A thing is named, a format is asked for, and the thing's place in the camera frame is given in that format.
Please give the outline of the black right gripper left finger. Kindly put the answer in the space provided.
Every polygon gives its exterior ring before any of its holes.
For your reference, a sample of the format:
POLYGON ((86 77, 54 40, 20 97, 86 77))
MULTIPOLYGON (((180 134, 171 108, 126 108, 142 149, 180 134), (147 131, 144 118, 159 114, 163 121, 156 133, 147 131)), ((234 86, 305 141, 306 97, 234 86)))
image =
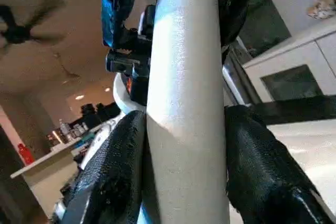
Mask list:
POLYGON ((76 179, 61 223, 136 223, 146 116, 125 115, 76 179))

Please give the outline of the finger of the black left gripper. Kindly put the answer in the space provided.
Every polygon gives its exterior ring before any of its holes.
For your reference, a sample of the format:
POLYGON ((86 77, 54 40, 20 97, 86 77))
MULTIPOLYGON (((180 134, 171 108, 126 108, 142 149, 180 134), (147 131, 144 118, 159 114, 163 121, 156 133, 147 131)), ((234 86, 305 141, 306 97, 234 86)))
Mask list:
POLYGON ((231 44, 243 27, 249 0, 219 0, 220 43, 231 44))

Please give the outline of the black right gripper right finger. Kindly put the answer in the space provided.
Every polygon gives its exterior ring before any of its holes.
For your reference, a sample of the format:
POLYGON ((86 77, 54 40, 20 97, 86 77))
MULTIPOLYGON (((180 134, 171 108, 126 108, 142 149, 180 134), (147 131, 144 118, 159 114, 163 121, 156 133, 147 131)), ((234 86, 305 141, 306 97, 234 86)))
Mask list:
POLYGON ((225 108, 227 196, 244 223, 335 223, 317 188, 250 108, 225 108))

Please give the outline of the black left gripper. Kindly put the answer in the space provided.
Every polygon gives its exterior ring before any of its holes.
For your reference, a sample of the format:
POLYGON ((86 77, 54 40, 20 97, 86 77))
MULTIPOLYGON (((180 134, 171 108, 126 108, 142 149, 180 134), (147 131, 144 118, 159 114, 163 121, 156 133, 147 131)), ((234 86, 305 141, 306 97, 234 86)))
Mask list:
POLYGON ((155 5, 141 14, 139 27, 127 29, 135 0, 101 0, 102 40, 108 51, 108 71, 122 75, 130 100, 146 106, 155 5))

